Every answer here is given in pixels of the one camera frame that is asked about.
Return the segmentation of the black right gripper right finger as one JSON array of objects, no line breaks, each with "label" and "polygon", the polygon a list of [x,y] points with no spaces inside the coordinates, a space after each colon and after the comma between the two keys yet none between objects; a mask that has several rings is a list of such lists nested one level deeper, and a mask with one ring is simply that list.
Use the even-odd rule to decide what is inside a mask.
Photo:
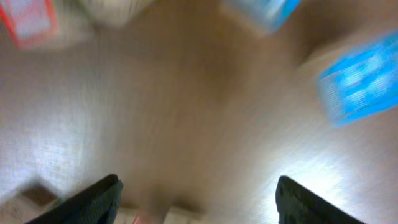
[{"label": "black right gripper right finger", "polygon": [[286,175],[275,192],[279,224],[364,224]]}]

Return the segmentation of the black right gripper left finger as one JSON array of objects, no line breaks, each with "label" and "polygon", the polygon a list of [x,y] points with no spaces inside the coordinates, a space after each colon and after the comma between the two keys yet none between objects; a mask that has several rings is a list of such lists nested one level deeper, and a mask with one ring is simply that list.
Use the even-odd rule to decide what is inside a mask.
[{"label": "black right gripper left finger", "polygon": [[116,174],[107,175],[28,224],[112,224],[122,189]]}]

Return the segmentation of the red bordered wooden block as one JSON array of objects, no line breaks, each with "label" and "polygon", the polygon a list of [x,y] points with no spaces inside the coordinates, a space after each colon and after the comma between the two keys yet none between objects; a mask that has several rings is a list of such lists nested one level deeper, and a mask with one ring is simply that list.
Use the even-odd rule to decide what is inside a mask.
[{"label": "red bordered wooden block", "polygon": [[12,198],[1,205],[1,224],[23,224],[35,217],[35,210],[20,198]]}]

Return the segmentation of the blue H wooden block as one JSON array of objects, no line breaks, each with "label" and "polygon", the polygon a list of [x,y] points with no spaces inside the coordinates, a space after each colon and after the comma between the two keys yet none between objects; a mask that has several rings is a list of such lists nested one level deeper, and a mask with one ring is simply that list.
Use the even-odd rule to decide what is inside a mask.
[{"label": "blue H wooden block", "polygon": [[397,106],[397,31],[343,54],[320,73],[318,87],[335,126]]}]

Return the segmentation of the red I wooden block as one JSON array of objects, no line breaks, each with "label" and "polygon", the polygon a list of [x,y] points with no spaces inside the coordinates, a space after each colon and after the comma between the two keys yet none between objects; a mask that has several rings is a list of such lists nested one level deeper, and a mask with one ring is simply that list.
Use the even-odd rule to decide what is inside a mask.
[{"label": "red I wooden block", "polygon": [[139,210],[132,224],[163,224],[165,213],[154,213]]}]

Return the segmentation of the yellow bordered wooden block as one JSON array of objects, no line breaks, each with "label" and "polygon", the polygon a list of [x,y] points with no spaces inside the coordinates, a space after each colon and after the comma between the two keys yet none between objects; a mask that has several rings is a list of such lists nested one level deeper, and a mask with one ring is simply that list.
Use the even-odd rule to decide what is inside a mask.
[{"label": "yellow bordered wooden block", "polygon": [[198,213],[178,207],[171,207],[164,219],[164,224],[194,224],[200,223],[202,216]]}]

